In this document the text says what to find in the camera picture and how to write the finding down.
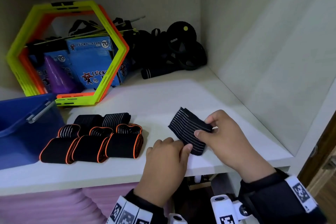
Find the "fingernail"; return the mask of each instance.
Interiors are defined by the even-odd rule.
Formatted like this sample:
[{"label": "fingernail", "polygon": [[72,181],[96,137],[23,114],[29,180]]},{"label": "fingernail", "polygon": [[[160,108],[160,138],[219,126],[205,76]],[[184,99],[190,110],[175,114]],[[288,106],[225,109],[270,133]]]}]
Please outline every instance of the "fingernail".
[{"label": "fingernail", "polygon": [[196,130],[196,131],[194,132],[195,137],[198,137],[198,134],[199,134],[201,131],[202,131],[202,130]]},{"label": "fingernail", "polygon": [[186,148],[191,151],[193,149],[193,145],[191,143],[187,144]]}]

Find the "person's right hand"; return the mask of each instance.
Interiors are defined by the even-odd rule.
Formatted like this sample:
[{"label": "person's right hand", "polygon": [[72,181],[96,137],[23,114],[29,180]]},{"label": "person's right hand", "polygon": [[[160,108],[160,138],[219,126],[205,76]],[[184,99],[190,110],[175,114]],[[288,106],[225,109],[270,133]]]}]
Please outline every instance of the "person's right hand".
[{"label": "person's right hand", "polygon": [[205,123],[218,128],[214,133],[196,130],[195,137],[207,144],[225,165],[235,169],[245,182],[256,181],[275,172],[225,111],[212,113]]}]

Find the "person's left hand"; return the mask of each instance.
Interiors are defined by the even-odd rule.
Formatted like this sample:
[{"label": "person's left hand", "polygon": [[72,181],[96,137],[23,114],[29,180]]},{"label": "person's left hand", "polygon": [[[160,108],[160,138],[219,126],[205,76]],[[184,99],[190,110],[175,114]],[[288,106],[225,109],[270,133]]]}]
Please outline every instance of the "person's left hand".
[{"label": "person's left hand", "polygon": [[192,144],[168,137],[157,140],[146,152],[146,165],[134,194],[163,207],[180,186],[187,171]]}]

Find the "white circle label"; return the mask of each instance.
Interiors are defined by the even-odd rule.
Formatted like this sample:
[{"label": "white circle label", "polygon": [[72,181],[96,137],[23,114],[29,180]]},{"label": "white circle label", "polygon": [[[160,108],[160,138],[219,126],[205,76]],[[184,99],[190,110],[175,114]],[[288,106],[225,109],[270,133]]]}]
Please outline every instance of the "white circle label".
[{"label": "white circle label", "polygon": [[101,46],[103,47],[103,48],[108,48],[109,47],[109,42],[107,41],[107,40],[103,40],[102,42],[101,42]]},{"label": "white circle label", "polygon": [[63,55],[58,55],[57,56],[58,61],[60,62],[65,62],[65,57]]}]

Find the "white shelf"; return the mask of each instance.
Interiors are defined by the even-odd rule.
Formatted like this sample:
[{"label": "white shelf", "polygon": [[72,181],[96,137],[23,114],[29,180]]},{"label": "white shelf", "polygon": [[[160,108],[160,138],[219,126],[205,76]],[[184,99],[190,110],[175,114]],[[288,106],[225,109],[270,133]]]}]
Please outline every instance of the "white shelf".
[{"label": "white shelf", "polygon": [[[157,139],[176,139],[168,125],[180,107],[188,108],[200,119],[217,109],[225,110],[240,125],[252,146],[275,167],[289,166],[294,158],[208,67],[148,80],[135,74],[123,86],[111,89],[96,106],[71,109],[67,123],[71,124],[80,114],[129,112],[131,122],[143,128],[145,142],[139,158],[109,158],[100,164],[37,162],[1,170],[0,195],[139,181],[146,161],[145,150]],[[207,148],[202,156],[190,156],[186,176],[230,171]]]}]

